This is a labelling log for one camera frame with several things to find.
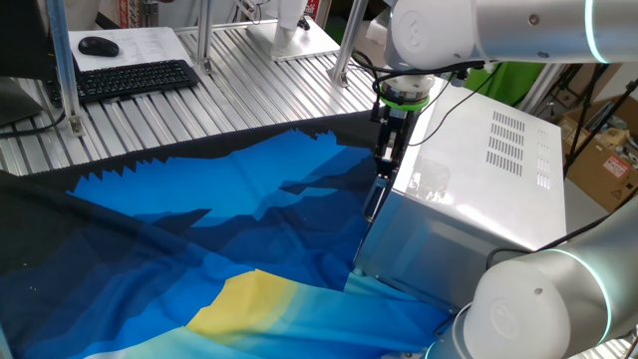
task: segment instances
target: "black keyboard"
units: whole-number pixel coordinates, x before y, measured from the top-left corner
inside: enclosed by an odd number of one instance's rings
[[[199,77],[184,60],[123,66],[76,73],[80,103],[121,98],[131,95],[196,85]],[[48,81],[45,88],[51,103],[62,106],[59,83]]]

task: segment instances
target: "white paper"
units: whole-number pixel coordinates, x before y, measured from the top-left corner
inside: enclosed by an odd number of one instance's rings
[[[78,45],[89,36],[115,42],[120,47],[120,54],[114,58],[84,55]],[[186,60],[192,66],[190,56],[171,28],[70,31],[69,40],[82,72],[166,60]]]

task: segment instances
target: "computer mouse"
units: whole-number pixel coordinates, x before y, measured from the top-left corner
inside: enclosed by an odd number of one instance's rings
[[[97,36],[82,39],[78,45],[78,50],[85,55],[104,57],[116,57],[120,53],[118,44]]]

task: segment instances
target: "aluminum table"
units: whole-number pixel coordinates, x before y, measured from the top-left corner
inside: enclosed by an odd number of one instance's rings
[[[368,73],[353,69],[344,89],[327,73],[336,55],[274,63],[248,37],[248,24],[212,27],[213,73],[197,69],[196,87],[84,105],[82,137],[72,136],[64,122],[37,136],[0,140],[0,170],[28,176],[223,133],[372,109],[376,96]],[[194,58],[197,29],[175,32]],[[44,127],[61,114],[41,82],[18,82],[45,112],[0,133]]]

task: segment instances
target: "yellow fabric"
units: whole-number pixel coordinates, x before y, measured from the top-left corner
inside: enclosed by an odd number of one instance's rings
[[[186,328],[230,345],[267,331],[286,312],[296,289],[296,282],[260,270],[238,275],[226,280],[217,298]]]

